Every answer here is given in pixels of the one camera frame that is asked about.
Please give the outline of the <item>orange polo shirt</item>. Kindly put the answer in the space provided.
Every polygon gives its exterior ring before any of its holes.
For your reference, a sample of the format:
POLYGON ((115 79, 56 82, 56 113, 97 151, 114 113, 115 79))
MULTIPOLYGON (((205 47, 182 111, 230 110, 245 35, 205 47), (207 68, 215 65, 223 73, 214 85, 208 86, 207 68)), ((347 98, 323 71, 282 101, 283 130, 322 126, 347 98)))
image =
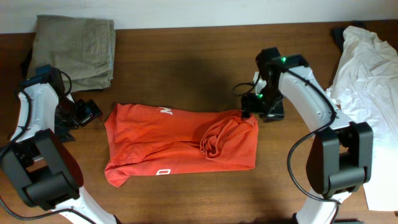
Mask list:
POLYGON ((258 122, 241 110, 198 113, 117 104, 105 121, 107 181, 133 176, 251 170, 256 166, 258 122))

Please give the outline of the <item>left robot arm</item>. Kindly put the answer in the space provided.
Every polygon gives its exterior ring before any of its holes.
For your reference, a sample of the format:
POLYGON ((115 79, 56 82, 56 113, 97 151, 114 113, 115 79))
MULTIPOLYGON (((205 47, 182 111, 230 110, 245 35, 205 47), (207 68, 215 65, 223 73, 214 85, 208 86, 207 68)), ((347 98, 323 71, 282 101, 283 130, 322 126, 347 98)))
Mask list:
POLYGON ((20 82, 17 128, 1 148, 1 169, 17 194, 27 206, 40 207, 44 213, 25 217, 5 202, 1 206, 22 221, 61 215, 71 223, 119 223, 87 192, 80 166, 63 145, 74 141, 71 130, 103 114, 93 100, 73 99, 71 88, 63 83, 67 76, 44 65, 20 82))

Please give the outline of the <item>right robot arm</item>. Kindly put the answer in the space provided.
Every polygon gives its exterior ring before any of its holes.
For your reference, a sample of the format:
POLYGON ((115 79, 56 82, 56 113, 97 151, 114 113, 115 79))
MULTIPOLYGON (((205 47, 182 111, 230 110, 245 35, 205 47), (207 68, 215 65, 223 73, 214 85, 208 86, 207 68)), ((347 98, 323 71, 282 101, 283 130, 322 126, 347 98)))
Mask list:
POLYGON ((284 98, 298 111, 309 129, 289 150, 287 170, 296 188, 306 195, 291 223, 339 223, 341 204, 371 179, 374 134, 370 125, 349 118, 326 95, 302 55, 281 56, 275 47, 256 56, 258 72, 251 89, 241 97, 242 116, 282 119, 276 110, 284 98), (292 170, 296 148, 312 138, 306 164, 311 186, 305 190, 292 170))

